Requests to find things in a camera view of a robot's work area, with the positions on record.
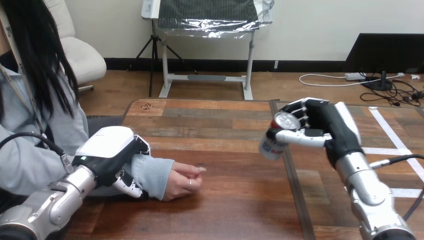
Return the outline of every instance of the light gray jacket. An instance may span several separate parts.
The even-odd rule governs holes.
[[[11,70],[9,76],[24,96],[25,104],[31,106],[28,91],[23,77]],[[62,74],[63,86],[70,103],[75,103],[75,95],[71,91],[67,80]],[[0,125],[0,141],[16,133],[40,133],[31,112],[23,105],[21,99],[0,71],[0,90],[3,98],[4,117]],[[54,112],[37,109],[38,118],[46,129],[50,127],[54,142],[69,156],[74,156],[78,147],[88,140],[87,118],[78,103],[73,104],[74,118],[64,113],[55,94],[52,94]],[[35,147],[40,142],[33,137],[19,137],[7,143],[0,149],[0,189],[13,194],[30,195],[40,190],[48,183],[64,176],[65,171],[59,156],[53,151]],[[138,177],[137,183],[144,188],[151,197],[161,200],[166,189],[168,175],[171,171],[173,160],[158,159],[136,155],[132,159],[133,174]],[[111,188],[100,188],[94,195],[113,195],[117,191]]]

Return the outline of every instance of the woman's hand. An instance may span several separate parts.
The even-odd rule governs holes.
[[[169,173],[165,194],[162,201],[172,201],[187,195],[197,193],[202,187],[202,175],[206,172],[204,167],[195,167],[175,162]]]

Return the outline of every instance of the robotic hand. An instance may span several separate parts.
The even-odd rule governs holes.
[[[287,144],[325,147],[330,164],[347,188],[362,238],[416,240],[394,209],[395,198],[390,188],[380,182],[370,167],[361,148],[358,128],[343,102],[333,105],[323,99],[304,98],[286,105],[277,114],[283,115],[282,120],[272,122],[266,133],[268,143],[264,141],[259,146],[262,154],[264,146],[272,144],[271,148]]]
[[[0,215],[1,240],[44,240],[62,229],[95,188],[114,186],[134,198],[149,195],[123,168],[134,154],[150,155],[150,146],[131,129],[100,129],[76,151],[72,165],[61,156],[66,175],[34,192],[21,205]]]

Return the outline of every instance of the lanyard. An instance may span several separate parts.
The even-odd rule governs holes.
[[[12,49],[14,58],[15,58],[17,65],[20,69],[21,75],[23,77],[23,81],[25,82],[26,90],[28,91],[29,99],[30,99],[32,108],[33,108],[34,113],[35,113],[34,114],[35,120],[37,122],[38,127],[40,128],[40,133],[43,135],[43,137],[47,138],[45,131],[44,131],[44,128],[43,128],[43,125],[41,124],[40,119],[38,117],[36,101],[35,101],[34,96],[33,96],[33,91],[30,87],[30,82],[28,81],[27,73],[25,72],[25,69],[24,69],[24,64],[22,62],[22,58],[21,58],[21,55],[19,53],[18,46],[15,43],[15,38],[14,38],[13,33],[12,33],[11,24],[9,22],[8,16],[6,15],[5,9],[3,8],[3,5],[1,3],[0,3],[0,21],[1,21],[1,25],[3,26],[4,32],[6,33],[7,40],[9,41],[10,48]],[[9,74],[6,72],[6,69],[1,64],[0,64],[0,69],[3,72],[4,76],[6,77],[9,84],[12,86],[13,90],[16,92],[16,95],[19,97],[22,104],[31,113],[32,112],[31,108],[25,103],[25,99],[22,96],[21,92],[19,91],[19,89],[17,88],[15,83],[12,81]]]

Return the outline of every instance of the ring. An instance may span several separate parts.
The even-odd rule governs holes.
[[[192,180],[191,179],[189,179],[190,180],[190,184],[188,185],[188,187],[187,187],[187,190],[188,191],[190,191],[190,188],[192,187]]]

